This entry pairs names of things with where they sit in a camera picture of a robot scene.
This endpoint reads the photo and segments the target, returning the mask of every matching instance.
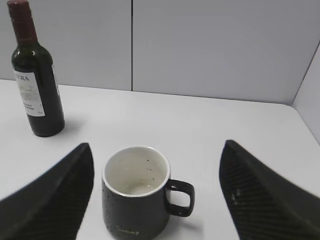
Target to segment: black mug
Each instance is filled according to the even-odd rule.
[[[102,171],[102,210],[115,238],[150,240],[162,232],[170,215],[190,216],[195,189],[170,174],[166,157],[147,146],[125,148],[109,159]],[[188,194],[189,206],[171,204],[170,191]]]

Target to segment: white tabletop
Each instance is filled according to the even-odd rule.
[[[0,80],[0,199],[48,170],[81,142],[90,143],[95,182],[77,240],[111,240],[102,218],[101,171],[121,148],[147,145],[165,154],[173,179],[194,185],[193,214],[172,217],[158,240],[237,240],[219,183],[227,139],[320,196],[320,147],[293,108],[97,88],[59,86],[66,127],[33,135],[14,81]],[[172,195],[176,204],[185,196]]]

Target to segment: white label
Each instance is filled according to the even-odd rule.
[[[53,72],[53,77],[54,77],[56,92],[58,93],[58,96],[60,96],[60,92],[59,92],[59,88],[58,88],[58,84],[57,84],[57,79],[56,79],[56,74],[55,74],[54,65],[52,64],[51,67],[52,67],[52,72]]]
[[[19,72],[14,70],[25,111],[33,117],[45,116],[39,89],[34,72]]]

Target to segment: dark green glass bottle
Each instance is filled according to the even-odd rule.
[[[37,136],[53,136],[65,121],[52,57],[38,42],[28,1],[7,5],[17,41],[11,62],[30,126]]]

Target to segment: mug handle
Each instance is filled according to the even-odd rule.
[[[195,188],[190,183],[169,179],[165,185],[169,191],[177,191],[188,194],[190,197],[189,206],[178,206],[168,202],[168,213],[179,217],[189,217],[195,206]]]

